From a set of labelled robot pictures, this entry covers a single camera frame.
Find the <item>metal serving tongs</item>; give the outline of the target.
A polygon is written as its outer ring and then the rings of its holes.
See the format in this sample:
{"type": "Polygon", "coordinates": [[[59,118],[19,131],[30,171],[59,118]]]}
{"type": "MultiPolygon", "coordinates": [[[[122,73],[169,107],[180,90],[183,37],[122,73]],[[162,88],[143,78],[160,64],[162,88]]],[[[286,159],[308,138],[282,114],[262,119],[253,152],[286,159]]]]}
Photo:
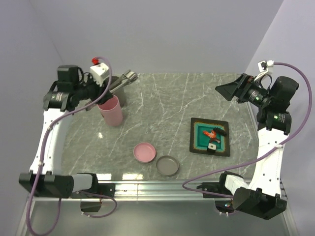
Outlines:
{"type": "MultiPolygon", "coordinates": [[[[109,79],[112,79],[113,76],[109,76],[105,79],[104,83],[103,83],[103,86],[105,85],[105,82],[107,83],[107,86],[108,87],[108,83],[109,83],[109,79]]],[[[133,82],[135,82],[136,80],[138,79],[138,75],[131,71],[131,70],[128,70],[127,72],[125,72],[124,74],[122,74],[119,79],[115,82],[115,85],[119,82],[122,82],[120,85],[118,85],[113,91],[121,88],[121,87],[125,87],[127,85],[130,85],[132,84],[133,82]]],[[[88,77],[87,77],[87,80],[86,82],[92,80],[93,81],[93,77],[90,73],[88,73],[88,77]]]]}

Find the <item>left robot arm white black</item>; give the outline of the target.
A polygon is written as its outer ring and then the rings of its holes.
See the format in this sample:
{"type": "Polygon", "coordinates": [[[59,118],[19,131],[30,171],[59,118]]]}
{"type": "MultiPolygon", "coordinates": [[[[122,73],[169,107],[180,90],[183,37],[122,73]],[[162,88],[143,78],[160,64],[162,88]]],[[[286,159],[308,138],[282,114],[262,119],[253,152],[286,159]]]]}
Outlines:
{"type": "Polygon", "coordinates": [[[62,175],[62,151],[73,115],[82,100],[101,104],[112,98],[109,92],[111,67],[98,63],[87,73],[76,65],[62,65],[43,99],[43,128],[39,146],[28,173],[21,173],[19,184],[32,197],[69,198],[82,191],[93,198],[99,193],[96,174],[62,175]]]}

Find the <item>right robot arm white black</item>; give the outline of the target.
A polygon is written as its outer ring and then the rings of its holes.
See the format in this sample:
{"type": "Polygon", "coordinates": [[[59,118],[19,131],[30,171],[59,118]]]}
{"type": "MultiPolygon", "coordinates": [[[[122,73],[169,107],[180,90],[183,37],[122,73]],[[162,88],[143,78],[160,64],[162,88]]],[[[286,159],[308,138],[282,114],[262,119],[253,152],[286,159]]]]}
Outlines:
{"type": "Polygon", "coordinates": [[[236,97],[238,103],[250,102],[258,108],[258,157],[251,182],[247,184],[240,175],[224,171],[217,184],[220,195],[232,194],[234,210],[264,220],[286,210],[280,188],[283,142],[291,131],[292,118],[287,108],[298,88],[295,80],[280,76],[271,88],[265,89],[259,79],[247,74],[216,87],[226,100],[236,97]]]}

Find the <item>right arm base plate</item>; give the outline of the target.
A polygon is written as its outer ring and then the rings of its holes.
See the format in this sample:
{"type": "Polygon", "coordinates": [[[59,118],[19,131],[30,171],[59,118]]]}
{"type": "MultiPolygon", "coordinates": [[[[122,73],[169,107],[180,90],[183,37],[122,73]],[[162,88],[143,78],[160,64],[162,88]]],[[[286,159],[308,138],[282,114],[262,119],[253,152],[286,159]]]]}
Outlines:
{"type": "Polygon", "coordinates": [[[202,191],[213,192],[224,195],[232,195],[231,192],[224,187],[224,185],[219,182],[203,182],[197,187],[202,191]]]}

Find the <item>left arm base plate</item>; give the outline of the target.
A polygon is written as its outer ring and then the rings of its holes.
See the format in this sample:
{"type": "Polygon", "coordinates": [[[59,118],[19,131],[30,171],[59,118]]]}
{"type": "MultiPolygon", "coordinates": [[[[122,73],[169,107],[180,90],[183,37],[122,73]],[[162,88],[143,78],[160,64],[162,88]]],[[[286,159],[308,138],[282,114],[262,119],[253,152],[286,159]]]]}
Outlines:
{"type": "Polygon", "coordinates": [[[114,197],[116,184],[113,182],[109,183],[97,183],[93,184],[90,189],[80,190],[71,194],[73,199],[91,199],[97,198],[96,195],[103,195],[108,197],[114,197]]]}

